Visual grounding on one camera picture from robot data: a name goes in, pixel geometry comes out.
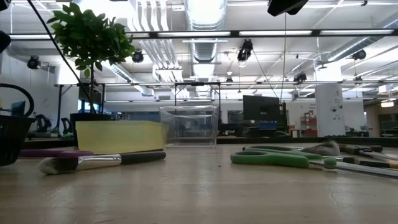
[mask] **black monitor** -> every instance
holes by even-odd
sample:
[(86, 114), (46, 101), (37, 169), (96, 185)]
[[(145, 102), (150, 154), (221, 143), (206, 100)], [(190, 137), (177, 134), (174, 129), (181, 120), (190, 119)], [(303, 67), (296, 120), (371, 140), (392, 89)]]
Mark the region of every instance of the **black monitor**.
[(255, 121), (279, 121), (279, 98), (243, 96), (243, 119)]
[(11, 105), (11, 116), (23, 116), (25, 114), (25, 101), (13, 103)]

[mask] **clear plastic box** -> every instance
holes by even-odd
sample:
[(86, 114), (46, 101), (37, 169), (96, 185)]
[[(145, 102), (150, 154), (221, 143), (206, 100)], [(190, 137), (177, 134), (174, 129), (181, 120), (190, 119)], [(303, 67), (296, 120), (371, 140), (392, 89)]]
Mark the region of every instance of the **clear plastic box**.
[(166, 147), (216, 146), (220, 115), (217, 106), (163, 106), (159, 113)]

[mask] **table surface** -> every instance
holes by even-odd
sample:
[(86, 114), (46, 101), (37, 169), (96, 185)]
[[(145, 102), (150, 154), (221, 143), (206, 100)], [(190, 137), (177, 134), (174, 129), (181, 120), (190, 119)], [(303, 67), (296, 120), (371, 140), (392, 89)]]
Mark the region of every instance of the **table surface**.
[(0, 223), (396, 223), (398, 219), (398, 180), (341, 170), (232, 164), (229, 155), (242, 147), (168, 149), (164, 161), (53, 176), (38, 171), (38, 160), (20, 159), (0, 167)]

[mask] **hanging cable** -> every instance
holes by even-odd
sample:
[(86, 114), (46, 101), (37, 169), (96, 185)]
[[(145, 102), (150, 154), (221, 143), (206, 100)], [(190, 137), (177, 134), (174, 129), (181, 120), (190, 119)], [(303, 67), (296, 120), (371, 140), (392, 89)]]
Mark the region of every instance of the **hanging cable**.
[(278, 95), (276, 94), (274, 88), (272, 87), (271, 83), (269, 82), (269, 80), (268, 80), (268, 78), (267, 78), (267, 76), (266, 76), (266, 73), (264, 72), (264, 70), (263, 70), (262, 67), (261, 67), (260, 61), (259, 61), (259, 59), (257, 58), (256, 52), (254, 51), (254, 49), (253, 49), (253, 54), (254, 54), (254, 57), (255, 57), (256, 60), (257, 60), (257, 63), (258, 63), (259, 66), (260, 66), (260, 69), (261, 69), (261, 71), (262, 71), (262, 74), (263, 74), (264, 77), (266, 78), (266, 81), (267, 81), (268, 85), (271, 87), (271, 90), (274, 92), (276, 98), (278, 98)]
[(285, 67), (286, 67), (286, 28), (287, 28), (287, 16), (285, 12), (285, 46), (284, 46), (284, 71), (283, 71), (283, 77), (282, 77), (282, 87), (280, 89), (280, 103), (282, 104), (282, 94), (284, 92), (284, 82), (285, 82)]
[(54, 37), (52, 36), (49, 28), (47, 27), (47, 25), (45, 24), (42, 16), (40, 15), (40, 13), (38, 12), (38, 10), (36, 9), (36, 7), (33, 5), (32, 0), (27, 0), (27, 2), (30, 4), (30, 6), (32, 7), (33, 11), (36, 13), (37, 17), (39, 18), (40, 22), (42, 23), (42, 25), (44, 26), (45, 31), (47, 32), (47, 34), (49, 35), (52, 43), (54, 44), (55, 48), (57, 49), (58, 53), (61, 55), (63, 61), (66, 63), (66, 65), (68, 66), (68, 68), (72, 71), (72, 73), (75, 75), (77, 82), (79, 83), (79, 85), (82, 87), (81, 89), (84, 91), (86, 97), (88, 98), (88, 101), (90, 102), (91, 105), (94, 105), (89, 94), (87, 93), (86, 89), (84, 88), (82, 82), (80, 81), (79, 77), (77, 76), (76, 72), (73, 70), (73, 68), (70, 66), (70, 64), (68, 63), (67, 58), (64, 56), (64, 54), (62, 53), (60, 47), (58, 46), (57, 42), (55, 41)]

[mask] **ceiling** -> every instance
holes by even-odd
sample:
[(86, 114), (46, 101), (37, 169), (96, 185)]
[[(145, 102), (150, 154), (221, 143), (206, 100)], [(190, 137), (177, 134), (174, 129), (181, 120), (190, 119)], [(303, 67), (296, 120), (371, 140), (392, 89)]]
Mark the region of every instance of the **ceiling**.
[[(60, 1), (56, 4), (44, 4), (45, 8), (36, 4), (40, 9), (40, 14), (46, 21), (51, 18), (52, 12), (46, 9), (60, 9), (62, 6)], [(397, 1), (391, 0), (371, 0), (373, 4), (367, 6), (350, 6), (350, 7), (332, 7), (333, 5), (359, 4), (363, 0), (310, 0), (305, 8), (303, 8), (295, 16), (281, 15), (272, 17), (267, 13), (267, 1), (228, 1), (226, 10), (225, 27), (226, 30), (267, 30), (267, 29), (366, 29), (380, 28), (377, 24), (385, 20), (389, 16), (398, 12)], [(185, 11), (183, 8), (183, 0), (167, 1), (169, 6), (167, 9), (167, 21), (171, 30), (186, 30)], [(126, 25), (126, 19), (118, 19), (118, 22)], [(0, 30), (13, 34), (34, 34), (44, 33), (37, 16), (28, 4), (17, 4), (8, 10), (0, 13)], [(238, 66), (237, 60), (228, 58), (225, 52), (230, 55), (234, 54), (242, 45), (243, 39), (223, 39), (228, 42), (219, 44), (217, 57), (214, 62), (215, 71), (210, 80), (219, 80), (224, 82), (227, 74), (232, 72), (232, 78), (235, 82), (254, 82), (282, 80), (282, 74), (286, 74), (290, 81), (297, 70), (290, 72), (299, 64), (307, 61), (306, 58), (316, 53), (328, 53), (345, 45), (354, 37), (300, 37), (300, 38), (253, 38), (254, 54), (249, 58), (247, 65), (243, 68)], [(142, 46), (138, 40), (133, 41), (133, 45), (139, 49)], [(190, 47), (184, 44), (182, 40), (172, 40), (175, 54), (178, 58), (180, 66), (182, 66), (182, 76), (185, 81), (192, 80), (192, 59)], [(389, 63), (395, 62), (395, 55), (398, 54), (398, 37), (386, 37), (382, 40), (365, 47), (364, 50), (368, 56), (366, 59), (357, 61), (356, 69), (354, 69), (353, 60), (343, 59), (341, 63), (341, 71), (343, 78), (352, 80), (354, 74), (361, 74), (370, 70), (381, 68)], [(29, 55), (39, 55), (41, 60), (53, 66), (58, 66), (62, 59), (55, 47), (50, 41), (15, 41), (11, 45), (12, 53), (21, 59), (27, 59)], [(133, 63), (131, 59), (121, 66), (128, 71), (131, 77), (144, 82), (153, 82), (152, 78), (152, 61), (144, 54), (142, 63)], [(388, 69), (379, 73), (375, 73), (366, 79), (380, 80), (391, 75), (398, 74), (397, 67), (393, 63)], [(302, 71), (307, 74), (309, 80), (312, 79), (314, 67), (302, 67)], [(103, 72), (96, 72), (98, 82), (120, 82), (117, 76), (110, 70), (104, 69)], [(377, 85), (368, 85), (364, 91), (369, 91)], [(249, 88), (251, 86), (241, 86), (241, 88)], [(269, 85), (263, 85), (257, 88), (269, 88)]]

